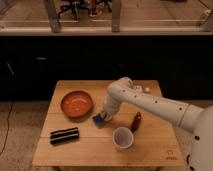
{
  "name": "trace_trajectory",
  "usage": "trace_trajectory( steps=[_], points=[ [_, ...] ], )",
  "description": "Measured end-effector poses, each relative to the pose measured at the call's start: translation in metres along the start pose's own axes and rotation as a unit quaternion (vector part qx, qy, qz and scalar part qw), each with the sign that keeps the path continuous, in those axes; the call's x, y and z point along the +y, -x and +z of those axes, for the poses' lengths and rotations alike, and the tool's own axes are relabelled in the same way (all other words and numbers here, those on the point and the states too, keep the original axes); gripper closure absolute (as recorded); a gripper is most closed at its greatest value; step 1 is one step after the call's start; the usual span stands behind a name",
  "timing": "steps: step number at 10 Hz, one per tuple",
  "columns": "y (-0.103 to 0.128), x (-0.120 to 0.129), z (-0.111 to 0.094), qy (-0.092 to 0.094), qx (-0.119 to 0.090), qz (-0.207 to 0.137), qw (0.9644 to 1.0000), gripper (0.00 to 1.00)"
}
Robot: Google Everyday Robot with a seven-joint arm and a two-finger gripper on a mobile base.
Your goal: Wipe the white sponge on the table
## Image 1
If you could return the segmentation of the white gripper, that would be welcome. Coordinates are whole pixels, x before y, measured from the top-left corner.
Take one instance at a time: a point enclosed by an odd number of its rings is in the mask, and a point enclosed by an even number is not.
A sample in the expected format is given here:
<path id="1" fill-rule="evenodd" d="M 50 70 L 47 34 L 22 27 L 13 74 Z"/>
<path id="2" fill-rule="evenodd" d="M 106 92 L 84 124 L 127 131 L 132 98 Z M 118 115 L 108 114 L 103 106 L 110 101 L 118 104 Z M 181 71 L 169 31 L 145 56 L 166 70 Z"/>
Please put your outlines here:
<path id="1" fill-rule="evenodd" d="M 118 103 L 113 99 L 106 99 L 103 103 L 103 119 L 109 121 L 118 112 Z"/>

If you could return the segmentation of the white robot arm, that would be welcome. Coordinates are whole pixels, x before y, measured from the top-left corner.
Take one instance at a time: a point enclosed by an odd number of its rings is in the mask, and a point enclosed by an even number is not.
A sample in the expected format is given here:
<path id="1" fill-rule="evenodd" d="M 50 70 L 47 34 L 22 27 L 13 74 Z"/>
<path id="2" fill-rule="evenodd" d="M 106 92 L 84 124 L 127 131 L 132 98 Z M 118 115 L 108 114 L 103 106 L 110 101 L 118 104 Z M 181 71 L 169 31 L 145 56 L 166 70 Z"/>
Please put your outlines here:
<path id="1" fill-rule="evenodd" d="M 104 120 L 110 120 L 123 102 L 147 112 L 193 134 L 189 169 L 213 171 L 213 106 L 201 108 L 164 97 L 146 94 L 135 89 L 128 77 L 120 78 L 107 87 L 103 103 Z"/>

